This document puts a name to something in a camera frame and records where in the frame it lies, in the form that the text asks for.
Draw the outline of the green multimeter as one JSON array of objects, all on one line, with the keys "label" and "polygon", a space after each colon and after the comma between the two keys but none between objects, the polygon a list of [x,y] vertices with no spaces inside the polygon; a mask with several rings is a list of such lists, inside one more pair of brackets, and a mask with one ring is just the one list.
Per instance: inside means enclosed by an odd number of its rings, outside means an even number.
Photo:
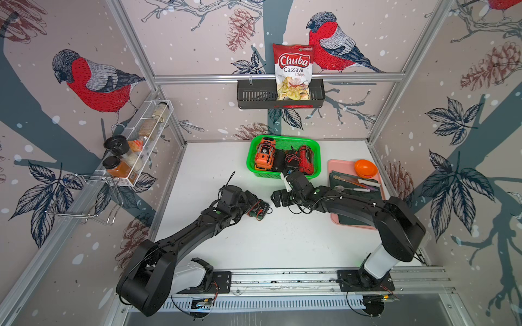
[{"label": "green multimeter", "polygon": [[273,209],[268,202],[257,200],[246,215],[255,218],[257,221],[262,221],[266,215],[269,215],[272,212]]}]

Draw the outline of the red multimeter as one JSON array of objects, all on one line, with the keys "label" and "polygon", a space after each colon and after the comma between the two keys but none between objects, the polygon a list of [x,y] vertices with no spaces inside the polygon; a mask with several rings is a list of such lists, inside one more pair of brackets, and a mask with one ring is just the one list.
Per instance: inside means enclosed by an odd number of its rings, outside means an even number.
[{"label": "red multimeter", "polygon": [[308,145],[302,145],[298,150],[299,171],[305,175],[314,174],[313,151]]}]

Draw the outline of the green plastic basket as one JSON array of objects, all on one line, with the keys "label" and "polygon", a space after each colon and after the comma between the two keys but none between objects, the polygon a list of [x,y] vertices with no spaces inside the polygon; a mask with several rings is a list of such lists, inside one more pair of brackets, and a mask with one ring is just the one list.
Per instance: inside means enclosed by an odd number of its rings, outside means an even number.
[{"label": "green plastic basket", "polygon": [[273,136],[273,135],[259,135],[254,137],[250,143],[250,149],[246,159],[246,167],[257,177],[279,179],[279,173],[273,171],[259,171],[254,168],[255,154],[257,153],[258,145],[264,137],[273,138],[275,140],[275,149],[290,150],[292,148],[298,149],[302,145],[307,145],[313,152],[313,167],[314,171],[311,175],[307,175],[307,179],[317,178],[322,172],[321,148],[319,143],[312,139]]}]

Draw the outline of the black case with leads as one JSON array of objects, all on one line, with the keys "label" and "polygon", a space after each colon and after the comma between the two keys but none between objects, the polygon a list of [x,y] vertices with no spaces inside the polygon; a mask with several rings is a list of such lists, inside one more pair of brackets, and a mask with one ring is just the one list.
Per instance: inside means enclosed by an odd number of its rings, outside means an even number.
[{"label": "black case with leads", "polygon": [[289,168],[291,170],[299,169],[300,166],[300,157],[297,154],[297,151],[288,150],[285,152],[285,168]]}]

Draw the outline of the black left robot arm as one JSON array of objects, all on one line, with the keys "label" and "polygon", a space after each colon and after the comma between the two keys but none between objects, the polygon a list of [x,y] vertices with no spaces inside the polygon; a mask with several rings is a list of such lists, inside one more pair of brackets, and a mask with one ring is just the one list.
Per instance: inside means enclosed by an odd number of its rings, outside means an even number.
[{"label": "black left robot arm", "polygon": [[152,316],[170,296],[179,261],[201,243],[237,224],[259,199],[237,186],[224,186],[220,196],[190,225],[175,234],[152,242],[144,240],[131,256],[116,293],[123,304]]}]

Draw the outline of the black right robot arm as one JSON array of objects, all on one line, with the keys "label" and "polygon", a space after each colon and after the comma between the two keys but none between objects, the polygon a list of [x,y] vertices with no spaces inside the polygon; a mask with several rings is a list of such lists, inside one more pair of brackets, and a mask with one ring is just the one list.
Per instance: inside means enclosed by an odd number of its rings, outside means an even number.
[{"label": "black right robot arm", "polygon": [[333,187],[315,187],[301,172],[291,173],[283,180],[285,189],[277,190],[271,196],[276,207],[296,205],[311,212],[345,215],[379,232],[381,244],[363,261],[356,280],[346,281],[347,285],[377,288],[394,266],[414,259],[426,230],[401,199],[374,200],[345,194]]}]

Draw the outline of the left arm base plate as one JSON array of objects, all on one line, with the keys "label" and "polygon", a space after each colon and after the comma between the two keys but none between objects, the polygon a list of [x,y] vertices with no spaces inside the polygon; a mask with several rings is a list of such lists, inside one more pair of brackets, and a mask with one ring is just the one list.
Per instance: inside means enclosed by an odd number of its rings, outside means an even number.
[{"label": "left arm base plate", "polygon": [[230,293],[231,278],[232,273],[229,271],[206,273],[200,285],[179,291],[178,294]]}]

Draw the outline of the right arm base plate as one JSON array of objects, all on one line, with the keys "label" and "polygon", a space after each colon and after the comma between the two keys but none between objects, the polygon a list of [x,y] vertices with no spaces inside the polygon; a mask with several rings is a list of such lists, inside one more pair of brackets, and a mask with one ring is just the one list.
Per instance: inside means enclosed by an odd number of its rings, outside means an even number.
[{"label": "right arm base plate", "polygon": [[364,269],[337,270],[337,282],[342,292],[394,292],[396,290],[390,271],[382,278],[375,278]]}]

